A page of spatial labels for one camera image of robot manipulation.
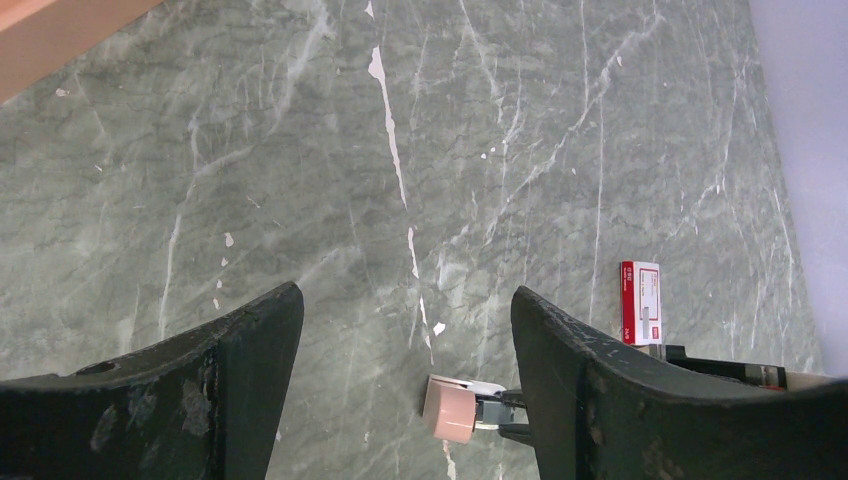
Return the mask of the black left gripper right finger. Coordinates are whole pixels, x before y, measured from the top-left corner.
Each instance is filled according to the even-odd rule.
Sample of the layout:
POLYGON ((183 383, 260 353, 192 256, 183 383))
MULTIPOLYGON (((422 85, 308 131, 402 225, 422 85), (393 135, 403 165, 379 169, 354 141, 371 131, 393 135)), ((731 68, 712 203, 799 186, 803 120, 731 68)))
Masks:
POLYGON ((510 313, 544 479, 843 479, 847 384, 779 392, 653 358, 527 287, 510 313))

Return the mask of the pink white stapler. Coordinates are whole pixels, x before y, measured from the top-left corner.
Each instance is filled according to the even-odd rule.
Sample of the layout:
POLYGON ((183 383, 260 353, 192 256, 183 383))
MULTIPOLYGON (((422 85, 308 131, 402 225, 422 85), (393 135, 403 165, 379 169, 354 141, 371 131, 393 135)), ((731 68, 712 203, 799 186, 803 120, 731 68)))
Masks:
POLYGON ((477 431, 495 431, 501 437, 530 446, 527 423, 516 420, 525 410, 523 393, 479 380, 429 375, 422 417, 440 440, 466 444, 477 431))

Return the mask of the small staple box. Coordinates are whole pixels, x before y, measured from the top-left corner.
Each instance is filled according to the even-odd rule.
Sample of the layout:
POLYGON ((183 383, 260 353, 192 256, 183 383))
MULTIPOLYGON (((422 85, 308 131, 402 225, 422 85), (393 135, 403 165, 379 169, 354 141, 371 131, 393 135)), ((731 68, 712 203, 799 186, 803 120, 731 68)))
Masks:
POLYGON ((620 264, 621 340, 633 346, 663 343, 660 266, 627 260, 620 264))

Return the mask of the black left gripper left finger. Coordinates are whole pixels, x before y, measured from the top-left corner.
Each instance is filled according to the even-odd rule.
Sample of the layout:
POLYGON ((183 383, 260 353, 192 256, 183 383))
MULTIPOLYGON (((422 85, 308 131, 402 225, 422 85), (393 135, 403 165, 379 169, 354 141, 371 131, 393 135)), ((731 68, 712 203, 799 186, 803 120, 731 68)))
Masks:
POLYGON ((284 283, 147 348, 1 385, 5 479, 261 479, 304 318, 284 283))

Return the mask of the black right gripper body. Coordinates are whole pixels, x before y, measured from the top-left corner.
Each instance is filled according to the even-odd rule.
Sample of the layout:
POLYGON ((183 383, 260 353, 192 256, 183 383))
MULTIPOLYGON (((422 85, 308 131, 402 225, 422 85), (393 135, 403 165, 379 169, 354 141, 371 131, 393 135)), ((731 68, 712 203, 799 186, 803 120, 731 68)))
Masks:
POLYGON ((833 377, 792 372, 782 366, 690 357, 684 346, 652 345, 652 356, 677 367, 750 386, 778 391, 797 391, 833 383, 833 377))

